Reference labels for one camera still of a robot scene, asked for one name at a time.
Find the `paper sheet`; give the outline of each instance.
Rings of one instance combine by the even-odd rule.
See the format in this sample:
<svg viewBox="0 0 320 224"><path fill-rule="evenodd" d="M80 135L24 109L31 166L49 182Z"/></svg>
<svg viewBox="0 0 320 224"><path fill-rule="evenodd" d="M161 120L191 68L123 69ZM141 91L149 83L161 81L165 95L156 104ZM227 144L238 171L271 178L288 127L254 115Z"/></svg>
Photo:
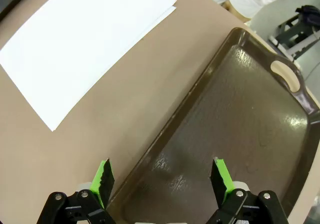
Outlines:
<svg viewBox="0 0 320 224"><path fill-rule="evenodd" d="M0 64L55 130L175 0L49 0L0 51Z"/></svg>

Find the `table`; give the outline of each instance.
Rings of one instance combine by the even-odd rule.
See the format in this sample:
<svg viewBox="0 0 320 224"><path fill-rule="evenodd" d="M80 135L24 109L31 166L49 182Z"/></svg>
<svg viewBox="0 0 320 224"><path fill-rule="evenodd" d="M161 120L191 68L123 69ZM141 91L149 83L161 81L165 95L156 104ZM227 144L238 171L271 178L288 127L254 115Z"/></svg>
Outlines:
<svg viewBox="0 0 320 224"><path fill-rule="evenodd" d="M0 48L46 1L23 0L12 10L0 23ZM245 28L211 0L177 0L175 6L86 93L54 132L0 68L4 224L35 223L51 192L71 195L78 184L93 179L100 161L108 157L117 189L230 30ZM320 165L319 159L314 165ZM317 192L312 184L315 176L320 179L314 168L312 187L303 189L306 201L293 210L291 223L302 223L299 218L304 220L309 211Z"/></svg>

